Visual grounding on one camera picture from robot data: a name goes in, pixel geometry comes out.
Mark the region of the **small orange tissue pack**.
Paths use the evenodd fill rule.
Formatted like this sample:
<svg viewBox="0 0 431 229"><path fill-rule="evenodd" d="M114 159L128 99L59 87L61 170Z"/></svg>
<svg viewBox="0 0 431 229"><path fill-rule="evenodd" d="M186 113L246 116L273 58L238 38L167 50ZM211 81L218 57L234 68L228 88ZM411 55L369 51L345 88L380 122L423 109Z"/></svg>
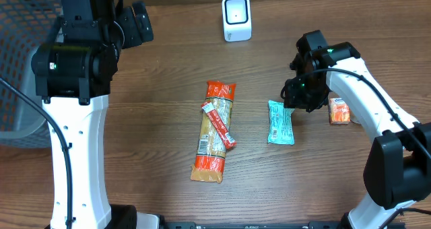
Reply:
<svg viewBox="0 0 431 229"><path fill-rule="evenodd" d="M329 123L346 125L350 122L350 109L341 98L329 99Z"/></svg>

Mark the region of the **teal orange snack packet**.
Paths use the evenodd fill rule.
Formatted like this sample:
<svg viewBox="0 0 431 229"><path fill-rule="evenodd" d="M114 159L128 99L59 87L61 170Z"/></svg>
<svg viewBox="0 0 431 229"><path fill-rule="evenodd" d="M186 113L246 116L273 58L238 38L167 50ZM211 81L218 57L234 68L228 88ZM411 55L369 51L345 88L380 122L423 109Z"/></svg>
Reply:
<svg viewBox="0 0 431 229"><path fill-rule="evenodd" d="M281 102L269 100L269 133L267 142L278 145L294 145L292 113L294 108L285 108Z"/></svg>

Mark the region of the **red stick sachet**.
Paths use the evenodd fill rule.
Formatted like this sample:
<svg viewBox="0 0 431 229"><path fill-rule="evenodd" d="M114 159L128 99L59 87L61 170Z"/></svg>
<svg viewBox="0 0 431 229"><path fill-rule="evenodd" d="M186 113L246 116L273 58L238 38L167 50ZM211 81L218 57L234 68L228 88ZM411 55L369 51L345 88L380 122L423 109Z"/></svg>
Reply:
<svg viewBox="0 0 431 229"><path fill-rule="evenodd" d="M208 116L211 124L217 131L222 143L227 150L236 146L237 142L231 137L228 128L225 126L222 118L219 116L217 110L211 102L204 102L201 105L204 113Z"/></svg>

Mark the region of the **long orange pasta packet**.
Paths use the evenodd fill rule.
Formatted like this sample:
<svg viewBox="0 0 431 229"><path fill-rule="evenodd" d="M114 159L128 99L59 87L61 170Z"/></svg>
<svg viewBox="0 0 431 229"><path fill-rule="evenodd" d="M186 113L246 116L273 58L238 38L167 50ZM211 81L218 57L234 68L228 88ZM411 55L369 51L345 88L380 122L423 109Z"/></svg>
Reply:
<svg viewBox="0 0 431 229"><path fill-rule="evenodd" d="M214 105L228 130L232 118L235 89L236 84L208 81L204 100L204 102L211 102ZM191 180L221 183L227 151L220 136L203 111L195 163L192 165Z"/></svg>

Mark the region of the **green lid jar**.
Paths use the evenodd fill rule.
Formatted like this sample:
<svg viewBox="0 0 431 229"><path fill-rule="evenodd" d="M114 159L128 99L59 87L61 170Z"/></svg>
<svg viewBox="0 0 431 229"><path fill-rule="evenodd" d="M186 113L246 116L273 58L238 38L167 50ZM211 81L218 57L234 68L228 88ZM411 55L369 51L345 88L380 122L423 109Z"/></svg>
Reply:
<svg viewBox="0 0 431 229"><path fill-rule="evenodd" d="M358 120L358 118L355 116L354 113L350 113L350 121L355 123L355 124L360 124L360 121Z"/></svg>

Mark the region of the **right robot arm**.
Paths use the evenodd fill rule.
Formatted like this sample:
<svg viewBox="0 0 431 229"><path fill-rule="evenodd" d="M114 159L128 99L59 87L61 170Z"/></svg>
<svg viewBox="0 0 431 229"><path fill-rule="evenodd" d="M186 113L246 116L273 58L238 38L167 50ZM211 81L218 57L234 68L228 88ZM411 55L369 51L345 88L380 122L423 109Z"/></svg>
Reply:
<svg viewBox="0 0 431 229"><path fill-rule="evenodd" d="M430 195L430 124L404 111L370 74L349 42L330 45L319 30L304 34L281 98L286 108L312 112L335 92L352 110L372 146L363 172L366 194L339 222L310 228L402 228L394 219L416 211Z"/></svg>

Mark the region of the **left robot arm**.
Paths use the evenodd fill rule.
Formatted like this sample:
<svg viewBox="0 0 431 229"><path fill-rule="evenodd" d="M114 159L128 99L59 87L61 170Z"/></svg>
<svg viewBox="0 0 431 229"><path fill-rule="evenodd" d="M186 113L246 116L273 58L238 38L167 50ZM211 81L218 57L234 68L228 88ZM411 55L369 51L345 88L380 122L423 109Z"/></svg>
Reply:
<svg viewBox="0 0 431 229"><path fill-rule="evenodd" d="M145 5L61 0L62 12L32 55L49 124L54 178L51 228L159 229L160 216L108 201L104 124L121 51L154 38Z"/></svg>

